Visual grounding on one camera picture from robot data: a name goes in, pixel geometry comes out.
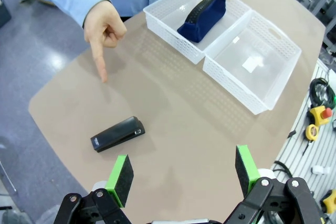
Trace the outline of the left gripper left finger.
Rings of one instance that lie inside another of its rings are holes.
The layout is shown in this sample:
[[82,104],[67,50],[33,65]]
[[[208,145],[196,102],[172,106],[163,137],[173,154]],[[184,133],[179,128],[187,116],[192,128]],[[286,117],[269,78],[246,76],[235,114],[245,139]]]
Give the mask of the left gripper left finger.
[[134,178],[128,155],[119,155],[104,187],[82,196],[69,193],[54,223],[130,223],[123,212]]

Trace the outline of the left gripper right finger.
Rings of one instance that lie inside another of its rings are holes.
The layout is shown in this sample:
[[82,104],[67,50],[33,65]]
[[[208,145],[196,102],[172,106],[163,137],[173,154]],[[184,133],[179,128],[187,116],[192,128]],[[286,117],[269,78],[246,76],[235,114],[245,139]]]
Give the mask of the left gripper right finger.
[[257,223],[271,213],[282,223],[326,223],[304,179],[262,177],[246,145],[236,146],[235,168],[244,199],[224,223]]

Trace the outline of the person's right hand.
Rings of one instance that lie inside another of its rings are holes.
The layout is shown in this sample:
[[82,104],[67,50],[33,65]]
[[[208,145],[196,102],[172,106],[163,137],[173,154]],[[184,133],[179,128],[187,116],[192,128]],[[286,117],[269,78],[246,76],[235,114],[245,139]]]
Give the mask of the person's right hand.
[[85,41],[90,44],[93,60],[102,82],[108,78],[103,56],[105,47],[115,48],[127,32],[115,7],[107,0],[91,8],[83,23]]

